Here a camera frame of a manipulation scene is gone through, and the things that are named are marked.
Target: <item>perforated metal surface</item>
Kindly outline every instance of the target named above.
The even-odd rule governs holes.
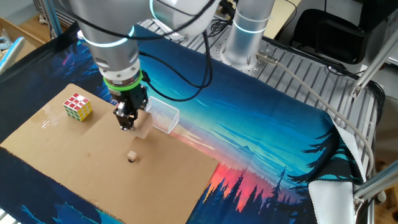
[[[140,25],[157,34],[161,35],[164,33],[152,20],[141,22]],[[211,56],[216,60],[221,61],[220,49],[222,45],[226,43],[230,29],[231,28],[228,27],[220,35],[209,38]],[[205,52],[205,43],[201,35],[176,43],[200,53]],[[291,71],[296,73],[320,96],[326,99],[329,104],[336,108],[337,111],[355,124],[369,139],[369,143],[372,143],[376,127],[377,107],[374,96],[369,90],[365,89],[356,100],[353,100],[349,95],[353,88],[354,80],[348,77],[339,77],[331,74],[326,69],[325,65],[280,49],[265,41],[261,42],[259,51],[278,59],[278,61],[282,62]],[[258,78],[267,85],[296,100],[330,113],[330,111],[326,110],[324,105],[314,96],[310,95],[304,87],[293,80],[279,67],[257,62],[257,66],[241,71]],[[347,129],[346,125],[339,119],[336,119],[333,114],[331,114],[331,116],[337,124],[344,127],[351,134],[354,134],[350,128]],[[361,143],[357,136],[356,140],[359,146],[359,154],[366,167],[368,158],[365,156],[365,153],[363,153],[363,143]]]

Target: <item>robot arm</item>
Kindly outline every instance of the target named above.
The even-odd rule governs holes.
[[[175,30],[203,9],[208,0],[69,0],[73,12],[106,30],[134,35],[134,25],[146,19],[158,19]],[[198,35],[211,22],[215,1],[193,24],[179,34]],[[142,70],[135,40],[115,37],[78,22],[78,36],[88,44],[112,97],[119,102],[114,110],[121,129],[134,127],[138,109],[148,101],[146,88],[140,84]]]

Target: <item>gray cable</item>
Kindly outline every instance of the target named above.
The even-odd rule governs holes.
[[[280,68],[283,68],[286,73],[288,73],[292,78],[294,78],[302,86],[304,86],[311,94],[313,94],[319,101],[321,101],[321,103],[323,103],[337,117],[339,117],[342,121],[344,121],[359,136],[359,138],[364,143],[366,154],[369,157],[369,167],[368,167],[368,173],[367,173],[367,175],[369,175],[372,172],[373,167],[374,167],[374,156],[373,156],[372,147],[369,145],[368,140],[365,138],[365,136],[363,136],[362,132],[360,130],[358,130],[358,128],[356,128],[356,126],[354,126],[350,121],[348,121],[347,118],[345,118],[343,115],[341,115],[339,112],[337,112],[337,110],[335,110],[332,106],[330,106],[321,96],[318,95],[318,93],[313,91],[311,89],[311,87],[309,87],[305,82],[303,82],[303,80],[301,80],[298,76],[296,76],[296,74],[293,73],[292,71],[290,71],[285,65],[281,64],[280,62],[276,62],[273,64],[278,65]]]

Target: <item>cardboard sheet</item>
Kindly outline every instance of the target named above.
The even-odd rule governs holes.
[[[82,123],[62,106],[74,93],[93,107]],[[134,139],[119,129],[113,108],[68,85],[1,146],[123,222],[185,223],[218,162],[155,128]]]

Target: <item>wooden floor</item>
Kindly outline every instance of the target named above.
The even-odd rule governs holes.
[[[376,205],[374,212],[374,223],[375,224],[393,224],[397,223],[392,218],[391,212],[387,211],[387,208],[383,205]]]
[[[30,32],[32,35],[36,36],[37,38],[44,40],[46,42],[50,41],[50,31],[47,24],[41,24],[39,22],[39,15],[29,19],[22,25],[20,28]],[[383,205],[376,205],[376,212],[375,212],[375,224],[395,224],[397,222],[392,219],[391,213],[387,211],[385,206]]]
[[[43,40],[44,42],[48,42],[51,40],[49,26],[47,24],[41,24],[39,22],[39,15],[29,19],[28,21],[21,24],[19,27],[36,36],[40,40]],[[63,31],[67,29],[64,26],[61,26],[61,28]]]

